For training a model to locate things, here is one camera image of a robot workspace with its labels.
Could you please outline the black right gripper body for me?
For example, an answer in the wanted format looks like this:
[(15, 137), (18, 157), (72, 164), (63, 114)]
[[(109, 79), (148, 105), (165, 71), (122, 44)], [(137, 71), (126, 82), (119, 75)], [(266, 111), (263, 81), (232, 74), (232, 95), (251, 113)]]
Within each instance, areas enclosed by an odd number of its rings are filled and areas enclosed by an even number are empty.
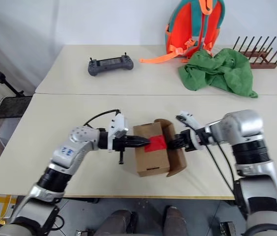
[(191, 131), (184, 130), (178, 134), (178, 143), (180, 148), (184, 148), (185, 151), (194, 151), (195, 147), (191, 140)]

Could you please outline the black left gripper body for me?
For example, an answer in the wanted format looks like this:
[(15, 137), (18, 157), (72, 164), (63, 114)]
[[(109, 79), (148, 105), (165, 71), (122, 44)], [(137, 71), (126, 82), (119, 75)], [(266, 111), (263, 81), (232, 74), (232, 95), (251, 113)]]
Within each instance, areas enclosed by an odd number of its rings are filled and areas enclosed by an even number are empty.
[(134, 145), (134, 136), (123, 136), (113, 140), (113, 150), (120, 152), (119, 165), (123, 165), (123, 152), (125, 148), (131, 148)]

